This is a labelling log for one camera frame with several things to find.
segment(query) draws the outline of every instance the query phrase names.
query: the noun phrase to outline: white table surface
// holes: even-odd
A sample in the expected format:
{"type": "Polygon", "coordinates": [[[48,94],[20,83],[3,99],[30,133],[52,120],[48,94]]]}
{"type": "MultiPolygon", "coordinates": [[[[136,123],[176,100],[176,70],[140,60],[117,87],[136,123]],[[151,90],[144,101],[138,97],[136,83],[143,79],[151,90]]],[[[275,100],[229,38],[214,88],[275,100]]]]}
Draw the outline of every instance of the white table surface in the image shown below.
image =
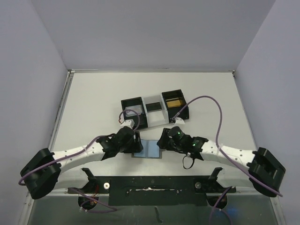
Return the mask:
{"type": "MultiPolygon", "coordinates": [[[[219,143],[255,150],[255,143],[231,73],[75,73],[69,90],[53,151],[89,143],[95,136],[116,133],[121,100],[181,89],[186,101],[210,95],[221,105],[223,125],[219,143]]],[[[219,111],[210,99],[189,106],[184,132],[214,140],[219,111]]],[[[158,140],[164,127],[141,130],[141,138],[158,140]]],[[[182,168],[184,155],[164,151],[162,159],[132,158],[120,153],[101,162],[85,164],[96,176],[209,175],[215,167],[233,167],[196,160],[190,170],[182,168]]]]}

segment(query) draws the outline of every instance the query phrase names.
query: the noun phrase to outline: white wall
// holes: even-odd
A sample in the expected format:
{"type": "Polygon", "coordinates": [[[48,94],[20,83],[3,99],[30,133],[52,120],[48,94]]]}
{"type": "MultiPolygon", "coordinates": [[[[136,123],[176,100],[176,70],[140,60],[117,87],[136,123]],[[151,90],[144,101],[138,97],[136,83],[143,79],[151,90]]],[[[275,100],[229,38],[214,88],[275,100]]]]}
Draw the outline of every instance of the white wall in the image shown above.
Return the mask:
{"type": "Polygon", "coordinates": [[[0,6],[0,218],[17,224],[20,170],[47,147],[67,70],[29,0],[0,6]]]}
{"type": "Polygon", "coordinates": [[[277,0],[236,74],[258,146],[286,166],[280,199],[289,225],[300,224],[300,1],[277,0]]]}
{"type": "Polygon", "coordinates": [[[275,0],[32,0],[68,69],[236,69],[275,0]]]}

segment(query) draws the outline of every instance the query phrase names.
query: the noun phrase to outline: white knob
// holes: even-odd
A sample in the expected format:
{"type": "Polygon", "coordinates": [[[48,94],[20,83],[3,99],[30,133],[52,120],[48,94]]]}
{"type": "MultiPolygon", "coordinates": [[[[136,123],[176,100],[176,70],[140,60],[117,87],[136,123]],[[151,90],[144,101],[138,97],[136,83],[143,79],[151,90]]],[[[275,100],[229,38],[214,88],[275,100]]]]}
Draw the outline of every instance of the white knob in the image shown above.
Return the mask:
{"type": "Polygon", "coordinates": [[[105,183],[105,184],[103,185],[103,187],[104,187],[105,190],[108,190],[109,187],[110,187],[110,184],[109,184],[109,183],[105,183]]]}

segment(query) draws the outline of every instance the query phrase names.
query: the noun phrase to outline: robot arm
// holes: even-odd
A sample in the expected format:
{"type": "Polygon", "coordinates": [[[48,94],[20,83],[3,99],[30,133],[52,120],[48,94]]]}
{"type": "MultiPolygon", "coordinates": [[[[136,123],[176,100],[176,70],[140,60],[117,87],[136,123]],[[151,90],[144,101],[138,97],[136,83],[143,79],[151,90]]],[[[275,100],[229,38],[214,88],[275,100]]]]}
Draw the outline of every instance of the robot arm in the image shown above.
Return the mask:
{"type": "Polygon", "coordinates": [[[86,171],[74,174],[68,172],[70,169],[115,157],[119,152],[135,153],[143,149],[140,134],[132,130],[131,123],[126,121],[116,134],[99,136],[82,147],[55,152],[40,150],[21,170],[20,181],[24,180],[33,199],[44,197],[53,189],[82,188],[92,178],[86,171]]]}
{"type": "MultiPolygon", "coordinates": [[[[234,166],[224,154],[220,152],[216,143],[203,137],[191,137],[186,135],[178,126],[171,129],[164,128],[162,136],[157,145],[161,149],[175,151],[185,154],[193,159],[215,161],[229,166],[234,166]]],[[[264,148],[258,151],[241,150],[222,146],[223,152],[240,167],[247,170],[256,179],[278,191],[281,185],[285,168],[280,162],[264,148]]],[[[263,195],[275,197],[276,194],[257,184],[241,173],[226,174],[225,171],[219,175],[218,183],[223,187],[244,186],[254,187],[263,195]]]]}

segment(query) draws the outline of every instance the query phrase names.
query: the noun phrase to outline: cable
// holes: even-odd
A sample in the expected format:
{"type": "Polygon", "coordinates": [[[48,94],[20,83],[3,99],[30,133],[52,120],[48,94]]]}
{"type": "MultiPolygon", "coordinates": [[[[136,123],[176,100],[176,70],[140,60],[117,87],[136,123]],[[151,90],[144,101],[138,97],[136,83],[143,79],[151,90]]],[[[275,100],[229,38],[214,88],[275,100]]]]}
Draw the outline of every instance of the cable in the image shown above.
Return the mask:
{"type": "Polygon", "coordinates": [[[125,112],[127,112],[127,111],[131,111],[131,112],[134,112],[136,115],[137,115],[137,125],[136,125],[136,127],[133,129],[133,131],[136,131],[137,129],[138,129],[138,127],[140,126],[140,123],[141,123],[141,118],[140,118],[140,115],[136,112],[136,111],[134,111],[134,110],[132,110],[132,109],[125,109],[125,110],[123,110],[121,113],[120,113],[120,115],[119,115],[119,123],[121,123],[121,115],[123,114],[123,113],[125,113],[125,112]]]}
{"type": "Polygon", "coordinates": [[[182,166],[183,166],[183,169],[189,170],[190,168],[193,167],[193,165],[194,165],[194,163],[195,163],[195,159],[192,158],[193,162],[192,162],[191,166],[190,166],[189,168],[186,168],[186,167],[184,166],[184,159],[185,159],[185,157],[182,158],[182,166]]]}
{"type": "Polygon", "coordinates": [[[77,152],[77,153],[74,153],[74,154],[72,154],[72,155],[69,155],[69,156],[65,156],[65,157],[61,157],[61,158],[58,158],[58,159],[56,159],[56,160],[54,160],[54,161],[51,161],[51,162],[49,162],[49,163],[46,163],[46,164],[44,164],[44,165],[41,165],[41,166],[39,166],[38,168],[35,168],[34,170],[32,170],[32,171],[30,171],[30,172],[28,172],[27,174],[25,174],[23,177],[21,177],[21,179],[19,180],[19,182],[18,182],[18,184],[19,185],[21,185],[21,186],[25,186],[25,183],[22,183],[22,181],[23,180],[25,180],[28,176],[30,176],[31,174],[33,174],[33,173],[35,173],[36,171],[38,171],[38,170],[41,170],[41,169],[44,169],[45,167],[47,167],[47,166],[50,166],[50,165],[52,165],[52,164],[54,164],[54,163],[57,163],[57,162],[59,162],[59,161],[62,161],[62,160],[64,160],[64,159],[67,159],[67,158],[71,158],[71,157],[74,157],[74,156],[78,156],[78,155],[80,155],[81,153],[83,153],[83,152],[85,152],[98,138],[100,138],[100,137],[104,137],[103,135],[101,135],[101,136],[97,136],[97,137],[95,137],[84,149],[82,149],[81,151],[79,151],[79,152],[77,152]]]}
{"type": "Polygon", "coordinates": [[[99,203],[99,204],[101,204],[101,205],[103,205],[103,206],[106,206],[106,207],[108,207],[108,208],[111,209],[111,210],[102,210],[102,211],[87,210],[86,212],[90,212],[90,213],[109,213],[109,212],[115,212],[115,211],[117,211],[117,209],[116,209],[115,207],[110,206],[110,205],[108,205],[108,204],[105,204],[105,203],[103,203],[103,202],[100,202],[99,200],[97,200],[97,199],[95,199],[95,198],[92,198],[92,197],[90,197],[90,196],[88,196],[88,195],[85,195],[84,193],[81,193],[81,192],[80,192],[78,189],[76,189],[76,188],[70,187],[69,189],[72,190],[72,191],[74,191],[74,192],[76,192],[76,193],[78,193],[78,194],[80,194],[80,195],[82,195],[83,197],[89,199],[88,201],[83,202],[83,203],[80,205],[80,207],[82,207],[85,203],[90,202],[90,201],[92,200],[93,202],[97,202],[97,203],[99,203]]]}
{"type": "MultiPolygon", "coordinates": [[[[212,209],[211,209],[211,211],[210,211],[209,224],[210,224],[210,222],[211,222],[212,214],[214,213],[214,211],[215,211],[217,205],[219,204],[220,201],[222,201],[222,199],[225,197],[225,195],[227,194],[227,192],[228,192],[231,188],[232,188],[232,187],[226,188],[225,191],[224,191],[224,192],[221,194],[221,196],[218,198],[218,200],[216,201],[216,203],[214,204],[214,206],[212,207],[212,209]]],[[[228,217],[229,220],[230,220],[230,224],[232,225],[233,222],[232,222],[231,218],[229,217],[228,213],[226,213],[225,211],[223,211],[223,212],[227,215],[227,217],[228,217]]]]}
{"type": "Polygon", "coordinates": [[[99,185],[97,184],[96,185],[96,190],[95,190],[95,193],[93,194],[93,197],[95,197],[97,194],[98,194],[98,190],[99,190],[99,185]]]}
{"type": "Polygon", "coordinates": [[[264,183],[262,183],[261,181],[259,181],[257,178],[255,178],[254,176],[252,176],[251,174],[249,174],[249,172],[243,168],[242,166],[240,166],[237,162],[234,162],[221,148],[220,148],[220,145],[219,145],[219,142],[218,142],[218,139],[219,139],[219,134],[220,134],[220,130],[221,130],[221,125],[222,125],[222,120],[223,120],[223,113],[222,113],[222,109],[221,109],[221,106],[219,104],[219,102],[217,102],[216,99],[214,99],[213,97],[211,96],[208,96],[208,95],[203,95],[203,96],[199,96],[199,97],[196,97],[194,98],[193,100],[191,100],[190,102],[188,102],[182,109],[180,109],[180,111],[178,113],[175,114],[175,116],[172,118],[173,120],[179,116],[179,114],[189,105],[191,104],[192,102],[194,102],[195,100],[197,99],[200,99],[200,98],[209,98],[211,100],[213,100],[218,108],[219,108],[219,111],[220,111],[220,122],[219,122],[219,126],[217,128],[217,134],[216,134],[216,145],[217,147],[220,149],[220,152],[233,164],[235,165],[238,169],[240,169],[244,174],[246,174],[249,178],[251,178],[253,181],[255,181],[256,183],[258,183],[259,185],[261,185],[262,187],[264,187],[265,189],[277,194],[278,196],[280,197],[283,197],[283,195],[281,193],[279,193],[278,191],[270,188],[268,185],[265,185],[264,183]]]}

